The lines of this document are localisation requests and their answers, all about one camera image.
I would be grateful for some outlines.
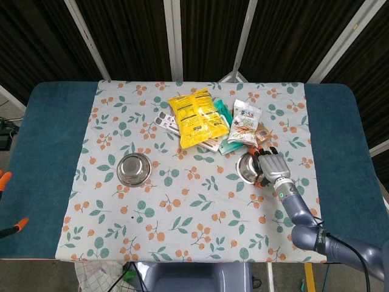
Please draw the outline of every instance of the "snack package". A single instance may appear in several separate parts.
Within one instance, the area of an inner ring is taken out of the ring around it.
[[[218,110],[218,113],[222,117],[224,117],[226,119],[226,121],[228,122],[229,126],[231,126],[233,117],[232,117],[231,112],[229,111],[229,109],[226,107],[226,105],[223,104],[223,101],[222,100],[218,100],[217,102],[215,102],[215,107]],[[226,154],[228,154],[228,153],[230,153],[232,151],[235,151],[235,150],[237,150],[237,149],[239,149],[239,148],[241,148],[243,146],[243,144],[239,143],[239,142],[228,143],[228,141],[227,141],[228,137],[229,137],[229,135],[226,135],[223,138],[223,141],[220,144],[219,152],[222,155],[226,155]]]
[[[181,148],[228,134],[229,129],[213,105],[208,88],[189,96],[175,97],[168,102],[176,115]]]
[[[161,128],[164,128],[169,132],[174,133],[178,136],[178,138],[181,138],[176,119],[171,115],[165,114],[163,111],[160,111],[158,116],[154,119],[154,123],[156,123],[156,125],[160,126]],[[217,152],[219,150],[222,140],[224,139],[223,137],[211,138],[204,142],[198,143],[198,145],[204,147],[205,149],[211,150],[212,152]]]
[[[260,119],[261,110],[259,108],[241,100],[235,100],[228,142],[240,142],[257,147],[255,131]]]
[[[266,142],[272,137],[272,134],[269,130],[263,125],[263,123],[258,123],[258,126],[255,131],[256,142],[258,145]]]

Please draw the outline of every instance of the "orange handle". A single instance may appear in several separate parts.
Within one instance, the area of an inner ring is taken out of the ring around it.
[[[1,178],[0,178],[0,192],[2,192],[5,189],[5,185],[9,182],[11,179],[12,172],[6,172]]]
[[[18,232],[20,232],[28,222],[29,222],[29,219],[27,217],[25,217],[22,220],[20,220],[17,224],[15,224],[15,226],[19,227]]]

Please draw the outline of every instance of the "stainless steel bowl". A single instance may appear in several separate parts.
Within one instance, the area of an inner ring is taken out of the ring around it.
[[[253,158],[250,153],[243,154],[236,165],[236,170],[238,171],[239,177],[246,184],[255,184],[260,182],[264,175],[262,172],[257,173],[254,169]]]
[[[117,164],[116,174],[125,186],[139,187],[151,174],[150,159],[141,153],[126,155]]]

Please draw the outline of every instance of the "floor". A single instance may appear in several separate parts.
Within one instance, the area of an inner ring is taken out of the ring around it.
[[[6,99],[0,97],[0,104]],[[12,119],[21,117],[23,113],[11,102],[0,106],[0,116]],[[6,170],[11,153],[15,147],[17,135],[14,138],[10,151],[0,152],[0,169]],[[388,192],[382,187],[386,199]],[[326,273],[326,265],[314,265],[316,290],[321,291]],[[300,291],[301,281],[305,278],[302,263],[276,263],[273,264],[275,291]],[[253,264],[253,275],[262,280],[262,286],[255,292],[268,291],[266,264]],[[370,278],[373,292],[383,291],[381,282]],[[0,261],[0,292],[76,292],[78,288],[74,265],[54,260],[1,260]],[[326,291],[365,291],[364,275],[345,265],[331,265]]]

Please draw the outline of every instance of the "robotic arm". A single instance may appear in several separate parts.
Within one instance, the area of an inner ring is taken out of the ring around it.
[[[363,271],[361,259],[348,245],[354,248],[364,259],[369,275],[384,281],[384,261],[380,248],[360,240],[338,235],[331,235],[324,230],[309,211],[299,194],[294,182],[290,179],[290,171],[282,155],[274,147],[270,151],[250,151],[253,160],[263,172],[266,181],[274,184],[285,211],[295,226],[292,230],[293,244],[301,249],[316,251],[330,256],[340,263]]]

